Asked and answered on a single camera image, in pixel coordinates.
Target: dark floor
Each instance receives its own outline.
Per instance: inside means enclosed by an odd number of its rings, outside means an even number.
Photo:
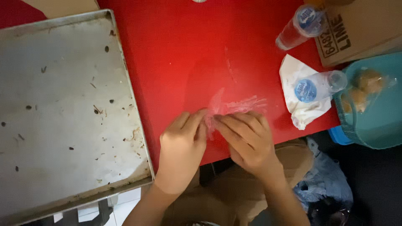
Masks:
[[[369,225],[402,225],[402,146],[373,150],[361,145],[335,144],[327,131],[310,135],[319,150],[339,160],[348,178],[355,204],[352,212]],[[233,161],[200,167],[200,184],[225,171]]]

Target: hand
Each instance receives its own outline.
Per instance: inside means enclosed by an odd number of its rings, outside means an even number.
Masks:
[[[189,185],[207,147],[208,111],[183,112],[160,136],[159,170],[155,185],[167,194],[180,195]]]
[[[232,160],[267,186],[283,185],[283,166],[275,155],[268,122],[255,111],[215,115],[216,129],[229,143]]]

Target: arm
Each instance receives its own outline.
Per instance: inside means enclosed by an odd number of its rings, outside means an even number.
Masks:
[[[216,115],[216,128],[230,146],[232,160],[258,178],[278,225],[310,225],[275,155],[267,120],[256,112]]]
[[[183,112],[160,136],[159,170],[149,191],[125,219],[123,226],[160,225],[164,212],[189,185],[207,146],[207,110]]]

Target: finger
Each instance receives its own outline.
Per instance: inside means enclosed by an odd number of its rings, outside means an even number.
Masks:
[[[197,145],[205,145],[205,147],[207,146],[207,126],[203,121],[200,123],[197,129],[197,133],[195,135],[195,143]]]
[[[184,124],[187,122],[187,120],[190,117],[190,112],[184,111],[182,112],[177,118],[173,120],[173,122],[168,126],[166,130],[169,129],[181,129],[183,128]]]
[[[251,146],[255,147],[258,144],[260,140],[259,136],[244,122],[228,115],[222,116],[220,121],[227,125],[227,127],[233,130],[235,133],[239,134],[240,137],[242,137]]]
[[[248,125],[258,136],[262,137],[264,135],[265,128],[261,125],[261,123],[255,118],[253,115],[245,114],[245,113],[234,113],[232,114],[234,118],[244,122]]]
[[[237,165],[243,168],[243,158],[241,155],[232,147],[229,145],[229,151],[230,151],[230,158],[235,162]]]
[[[247,112],[247,114],[255,117],[260,122],[260,124],[264,127],[264,129],[266,129],[269,132],[271,131],[267,119],[262,114],[260,114],[256,111],[249,111],[249,112]]]
[[[196,111],[194,114],[191,114],[186,124],[182,128],[183,132],[194,137],[201,120],[207,113],[208,109],[201,109]]]
[[[227,127],[219,120],[215,120],[215,127],[243,159],[247,158],[250,153],[254,151],[253,148],[248,143],[246,143],[237,133],[233,132],[229,127]]]

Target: teal plastic basket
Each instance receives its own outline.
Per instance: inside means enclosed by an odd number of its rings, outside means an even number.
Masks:
[[[334,95],[336,109],[345,135],[354,143],[373,149],[390,148],[402,144],[402,52],[359,60],[343,70],[349,83],[362,68],[374,69],[397,83],[384,88],[364,113],[356,112],[347,90]],[[352,113],[345,113],[341,95],[345,93]]]

